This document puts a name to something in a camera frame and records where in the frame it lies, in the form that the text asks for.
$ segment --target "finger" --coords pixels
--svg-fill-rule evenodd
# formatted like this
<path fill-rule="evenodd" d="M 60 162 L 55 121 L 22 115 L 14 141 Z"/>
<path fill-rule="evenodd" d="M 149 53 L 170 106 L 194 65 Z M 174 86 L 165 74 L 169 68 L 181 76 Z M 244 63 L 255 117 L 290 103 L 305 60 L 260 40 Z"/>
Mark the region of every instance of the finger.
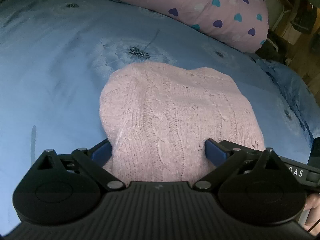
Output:
<path fill-rule="evenodd" d="M 316 208 L 320 206 L 320 194 L 313 193 L 307 197 L 306 205 L 303 210 L 308 210 L 311 208 Z"/>
<path fill-rule="evenodd" d="M 311 208 L 305 225 L 312 226 L 320 219 L 320 206 Z"/>
<path fill-rule="evenodd" d="M 308 231 L 311 226 L 303 226 L 304 230 Z M 312 229 L 309 233 L 312 234 L 313 236 L 316 236 L 320 232 L 320 225 L 316 226 L 314 229 Z"/>

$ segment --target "white heart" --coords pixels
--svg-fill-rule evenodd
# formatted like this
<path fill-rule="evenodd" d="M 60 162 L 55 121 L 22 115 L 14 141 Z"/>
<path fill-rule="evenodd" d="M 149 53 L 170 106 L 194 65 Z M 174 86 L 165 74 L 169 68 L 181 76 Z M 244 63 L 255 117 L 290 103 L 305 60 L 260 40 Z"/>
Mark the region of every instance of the white heart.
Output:
<path fill-rule="evenodd" d="M 198 3 L 195 5 L 194 9 L 198 12 L 201 12 L 204 8 L 204 5 L 202 3 Z"/>
<path fill-rule="evenodd" d="M 236 1 L 236 0 L 230 0 L 229 3 L 230 3 L 230 4 L 233 4 L 233 5 L 236 5 L 236 4 L 237 4 L 237 1 Z"/>
<path fill-rule="evenodd" d="M 232 39 L 233 41 L 239 41 L 239 40 L 240 40 L 240 35 L 237 34 L 237 35 L 233 36 L 231 39 Z"/>

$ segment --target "bed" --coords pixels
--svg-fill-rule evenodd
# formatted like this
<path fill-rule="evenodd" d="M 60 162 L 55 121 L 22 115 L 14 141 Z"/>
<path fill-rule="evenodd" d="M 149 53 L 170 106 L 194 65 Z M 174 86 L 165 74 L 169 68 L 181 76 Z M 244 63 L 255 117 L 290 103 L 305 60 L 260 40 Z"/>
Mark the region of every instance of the bed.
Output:
<path fill-rule="evenodd" d="M 106 138 L 99 96 L 110 74 L 151 60 L 211 67 L 249 100 L 265 145 L 307 163 L 311 145 L 259 58 L 183 23 L 111 0 L 4 0 L 0 3 L 0 233 L 19 219 L 12 193 L 44 149 L 70 153 Z"/>

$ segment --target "ribbed plastic surface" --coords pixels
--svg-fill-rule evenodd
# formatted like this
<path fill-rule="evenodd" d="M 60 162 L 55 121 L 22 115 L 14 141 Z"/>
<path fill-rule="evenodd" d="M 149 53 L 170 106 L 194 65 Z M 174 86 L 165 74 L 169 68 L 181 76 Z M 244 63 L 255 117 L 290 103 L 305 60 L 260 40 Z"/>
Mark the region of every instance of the ribbed plastic surface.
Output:
<path fill-rule="evenodd" d="M 223 212 L 210 193 L 186 182 L 133 182 L 108 193 L 87 217 L 68 225 L 46 227 L 21 223 L 11 240 L 302 240 L 313 239 L 296 223 L 258 228 Z"/>

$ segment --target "cable knit pattern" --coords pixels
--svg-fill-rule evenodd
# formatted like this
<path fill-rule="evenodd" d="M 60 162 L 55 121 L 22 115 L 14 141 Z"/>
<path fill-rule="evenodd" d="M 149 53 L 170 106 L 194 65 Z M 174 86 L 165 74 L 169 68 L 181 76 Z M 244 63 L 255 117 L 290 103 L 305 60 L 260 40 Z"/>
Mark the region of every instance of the cable knit pattern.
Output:
<path fill-rule="evenodd" d="M 204 154 L 207 138 L 264 150 L 249 101 L 229 76 L 212 68 L 130 64 L 110 76 L 100 117 L 113 147 L 104 168 L 126 184 L 193 184 L 214 169 Z"/>

